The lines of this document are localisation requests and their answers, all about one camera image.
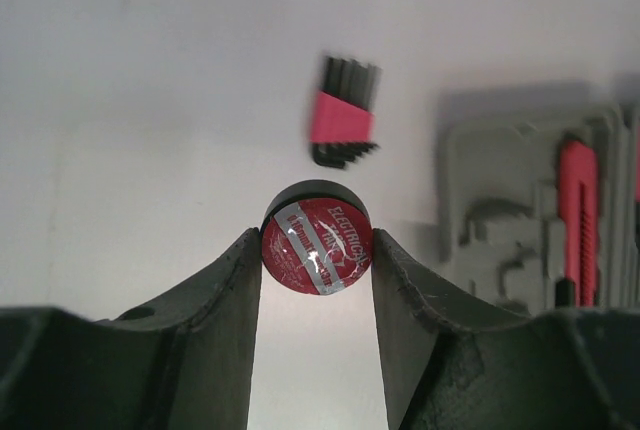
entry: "gray plastic tool case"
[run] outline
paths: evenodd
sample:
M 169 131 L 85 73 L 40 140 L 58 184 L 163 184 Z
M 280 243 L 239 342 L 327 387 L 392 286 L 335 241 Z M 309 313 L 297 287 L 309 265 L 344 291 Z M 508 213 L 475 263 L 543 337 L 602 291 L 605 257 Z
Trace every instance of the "gray plastic tool case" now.
M 638 300 L 635 181 L 638 112 L 619 106 L 483 116 L 441 140 L 443 273 L 496 305 L 554 307 L 564 275 L 557 161 L 577 138 L 598 159 L 598 305 Z

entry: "red electrical tape roll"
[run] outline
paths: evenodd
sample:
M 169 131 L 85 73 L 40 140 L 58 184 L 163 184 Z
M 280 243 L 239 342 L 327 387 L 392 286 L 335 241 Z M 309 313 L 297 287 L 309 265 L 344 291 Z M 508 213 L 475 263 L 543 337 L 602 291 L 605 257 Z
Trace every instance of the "red electrical tape roll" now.
M 290 203 L 264 227 L 262 258 L 271 275 L 301 293 L 330 295 L 371 265 L 373 230 L 356 207 L 333 198 Z
M 312 143 L 369 142 L 372 130 L 373 114 L 318 92 L 311 127 Z

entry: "white surface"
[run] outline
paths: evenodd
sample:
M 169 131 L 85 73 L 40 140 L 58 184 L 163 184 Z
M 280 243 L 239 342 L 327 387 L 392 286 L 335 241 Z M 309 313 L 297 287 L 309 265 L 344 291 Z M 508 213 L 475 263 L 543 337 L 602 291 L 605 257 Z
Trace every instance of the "white surface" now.
M 115 317 L 310 177 L 419 253 L 436 128 L 474 102 L 447 95 L 566 81 L 586 93 L 564 100 L 607 97 L 633 83 L 639 42 L 639 0 L 0 0 L 0 304 Z M 383 150 L 346 173 L 306 152 L 326 50 L 384 70 Z M 250 428 L 385 418 L 370 276 L 324 299 L 265 274 Z

